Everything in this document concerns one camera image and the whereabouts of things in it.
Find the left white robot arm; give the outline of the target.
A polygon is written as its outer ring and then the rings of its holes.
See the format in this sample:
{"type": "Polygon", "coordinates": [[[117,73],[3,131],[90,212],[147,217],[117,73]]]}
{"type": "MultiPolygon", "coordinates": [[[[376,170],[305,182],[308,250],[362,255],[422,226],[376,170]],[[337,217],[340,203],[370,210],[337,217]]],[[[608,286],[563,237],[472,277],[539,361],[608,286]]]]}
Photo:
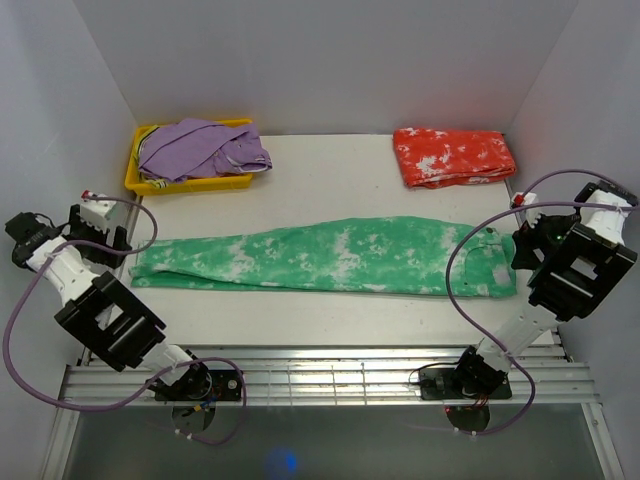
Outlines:
{"type": "Polygon", "coordinates": [[[213,392],[207,367],[168,343],[165,324],[112,273],[131,249],[126,228],[113,223],[119,205],[88,193],[62,225],[40,213],[15,215],[5,224],[12,261],[44,272],[61,299],[56,322],[112,369],[157,373],[149,388],[159,400],[204,400],[213,392]]]}

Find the green tie-dye trousers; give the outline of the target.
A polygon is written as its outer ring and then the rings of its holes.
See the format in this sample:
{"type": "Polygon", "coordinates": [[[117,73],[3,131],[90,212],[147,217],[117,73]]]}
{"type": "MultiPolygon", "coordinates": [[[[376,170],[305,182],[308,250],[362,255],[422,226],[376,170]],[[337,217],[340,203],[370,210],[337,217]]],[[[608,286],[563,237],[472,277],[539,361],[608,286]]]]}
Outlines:
{"type": "Polygon", "coordinates": [[[158,240],[129,269],[139,288],[506,298],[511,238],[412,216],[349,218],[225,237],[158,240]]]}

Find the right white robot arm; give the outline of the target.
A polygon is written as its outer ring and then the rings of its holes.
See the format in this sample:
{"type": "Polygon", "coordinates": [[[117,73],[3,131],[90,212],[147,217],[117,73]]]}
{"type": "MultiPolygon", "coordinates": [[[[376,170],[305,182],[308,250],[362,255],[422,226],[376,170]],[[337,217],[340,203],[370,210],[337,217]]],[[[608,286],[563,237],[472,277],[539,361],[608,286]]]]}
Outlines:
{"type": "Polygon", "coordinates": [[[526,214],[512,235],[511,266],[526,270],[529,294],[522,312],[496,333],[468,347],[451,372],[452,389],[488,399],[506,385],[512,358],[543,333],[574,318],[589,316],[637,261],[622,238],[638,198],[601,180],[588,183],[574,199],[574,211],[547,215],[533,193],[514,196],[512,206],[526,214]]]}

